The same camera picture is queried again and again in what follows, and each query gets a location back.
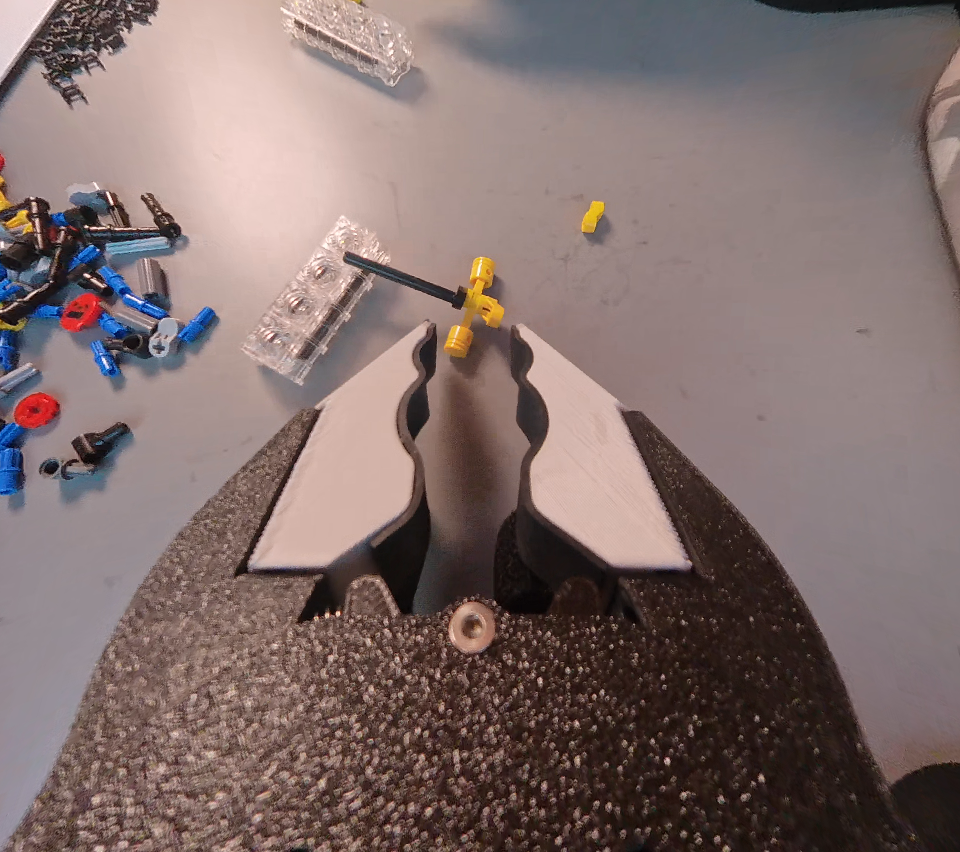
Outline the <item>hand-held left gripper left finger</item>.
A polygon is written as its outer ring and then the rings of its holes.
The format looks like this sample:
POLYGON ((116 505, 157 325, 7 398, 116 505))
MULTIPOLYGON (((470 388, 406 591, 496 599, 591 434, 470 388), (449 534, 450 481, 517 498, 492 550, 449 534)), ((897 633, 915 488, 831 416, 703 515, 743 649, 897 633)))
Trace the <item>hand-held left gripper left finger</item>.
POLYGON ((378 574, 412 608, 430 542, 415 439, 437 331, 424 321, 325 397, 251 546, 252 573, 378 574))

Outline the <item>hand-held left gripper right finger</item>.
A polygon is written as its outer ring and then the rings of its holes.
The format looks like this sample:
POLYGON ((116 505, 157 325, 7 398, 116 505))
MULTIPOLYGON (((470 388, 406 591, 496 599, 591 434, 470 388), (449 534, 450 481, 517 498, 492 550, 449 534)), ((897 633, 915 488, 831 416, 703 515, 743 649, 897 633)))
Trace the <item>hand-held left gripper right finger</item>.
POLYGON ((516 513, 523 562, 571 577, 692 570, 618 399, 525 325, 510 330, 517 422, 530 447, 516 513))

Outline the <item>clear toy brick block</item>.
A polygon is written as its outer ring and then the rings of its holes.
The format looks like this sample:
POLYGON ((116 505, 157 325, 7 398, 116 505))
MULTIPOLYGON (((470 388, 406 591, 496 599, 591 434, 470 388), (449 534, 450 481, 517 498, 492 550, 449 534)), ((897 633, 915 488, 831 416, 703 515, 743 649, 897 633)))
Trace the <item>clear toy brick block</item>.
POLYGON ((403 27, 351 0, 282 0, 281 20, 294 40, 394 87, 413 67, 403 27))
POLYGON ((374 283, 371 273, 345 262, 347 253, 380 264, 390 262, 376 232, 339 217, 246 337, 242 353, 259 366, 304 384, 374 283))

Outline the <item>pile of small toy pieces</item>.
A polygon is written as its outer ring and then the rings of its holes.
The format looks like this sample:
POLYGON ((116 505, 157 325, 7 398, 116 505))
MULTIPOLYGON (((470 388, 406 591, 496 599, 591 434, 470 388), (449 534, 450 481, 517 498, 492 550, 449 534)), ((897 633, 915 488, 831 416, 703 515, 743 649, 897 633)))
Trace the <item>pile of small toy pieces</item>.
POLYGON ((150 218, 141 226, 115 191, 95 183, 69 188, 61 211, 37 196, 13 203, 2 190, 2 500, 22 496, 33 467, 25 445, 49 432, 64 407, 49 375, 23 355, 26 332, 61 330, 101 377, 118 382, 126 363, 168 364, 219 323, 210 306, 174 315, 160 257, 186 236, 153 193, 139 199, 150 218))

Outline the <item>grey desk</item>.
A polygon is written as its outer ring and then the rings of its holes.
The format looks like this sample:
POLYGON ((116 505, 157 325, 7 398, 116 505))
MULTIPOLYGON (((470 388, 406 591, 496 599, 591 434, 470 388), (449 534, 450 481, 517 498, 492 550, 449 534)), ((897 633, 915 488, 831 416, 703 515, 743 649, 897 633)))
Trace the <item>grey desk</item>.
POLYGON ((2 500, 2 841, 174 534, 299 409, 440 303, 376 282, 298 387, 241 343, 344 214, 446 286, 491 256, 506 307, 438 356, 418 444, 434 538, 417 608, 489 594, 526 442, 527 324, 652 421, 797 584, 891 780, 958 760, 958 292, 919 133, 950 9, 751 0, 363 0, 394 87, 292 39, 282 0, 159 0, 70 109, 31 64, 2 101, 12 196, 152 192, 185 243, 174 311, 220 322, 101 377, 36 327, 63 402, 2 500), (605 203, 582 234, 591 201, 605 203))

